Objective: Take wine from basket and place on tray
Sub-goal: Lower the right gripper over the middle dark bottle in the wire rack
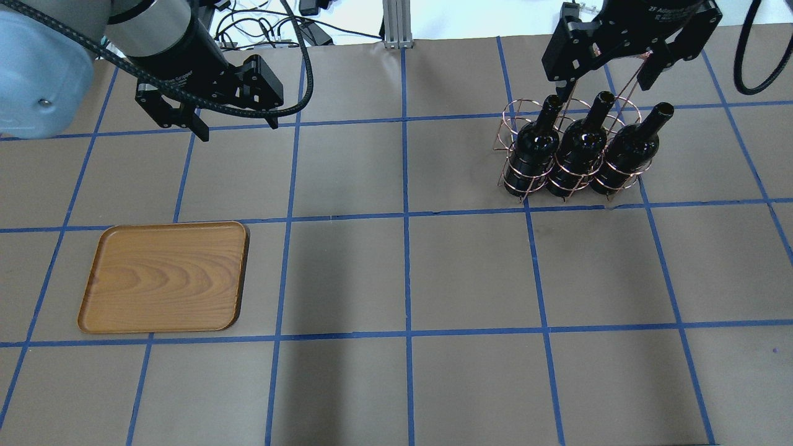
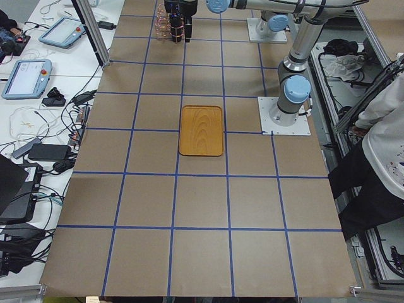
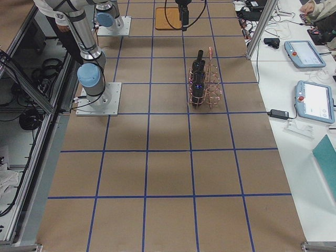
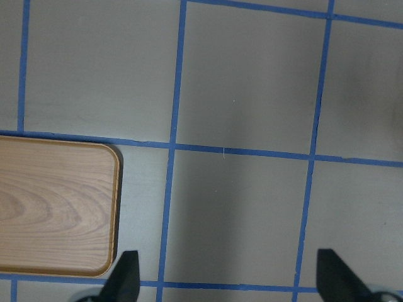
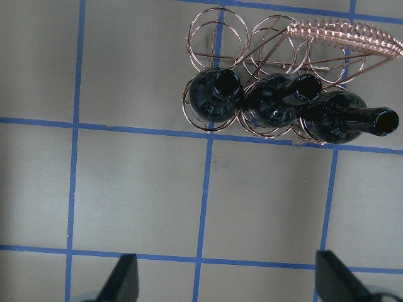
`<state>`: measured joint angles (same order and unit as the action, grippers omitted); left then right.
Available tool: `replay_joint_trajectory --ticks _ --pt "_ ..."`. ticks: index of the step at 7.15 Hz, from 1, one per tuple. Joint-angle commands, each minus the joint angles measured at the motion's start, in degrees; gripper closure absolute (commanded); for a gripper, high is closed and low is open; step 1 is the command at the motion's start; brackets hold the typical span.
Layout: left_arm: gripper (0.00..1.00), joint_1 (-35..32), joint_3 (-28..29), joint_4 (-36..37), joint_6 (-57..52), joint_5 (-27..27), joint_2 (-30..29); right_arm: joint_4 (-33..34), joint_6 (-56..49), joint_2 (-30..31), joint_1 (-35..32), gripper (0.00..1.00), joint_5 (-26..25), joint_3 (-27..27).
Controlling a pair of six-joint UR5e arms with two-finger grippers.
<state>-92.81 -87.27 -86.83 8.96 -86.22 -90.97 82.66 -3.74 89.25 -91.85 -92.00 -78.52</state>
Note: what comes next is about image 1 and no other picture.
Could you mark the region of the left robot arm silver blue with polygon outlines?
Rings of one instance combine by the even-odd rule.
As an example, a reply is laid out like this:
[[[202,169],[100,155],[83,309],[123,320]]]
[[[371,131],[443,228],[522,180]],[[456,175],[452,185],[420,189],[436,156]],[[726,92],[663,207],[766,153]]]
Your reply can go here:
[[[76,33],[107,37],[137,69],[208,102],[257,112],[283,104],[281,81],[258,55],[228,62],[189,1],[25,1]],[[74,121],[93,81],[80,43],[2,7],[2,133],[51,138]]]

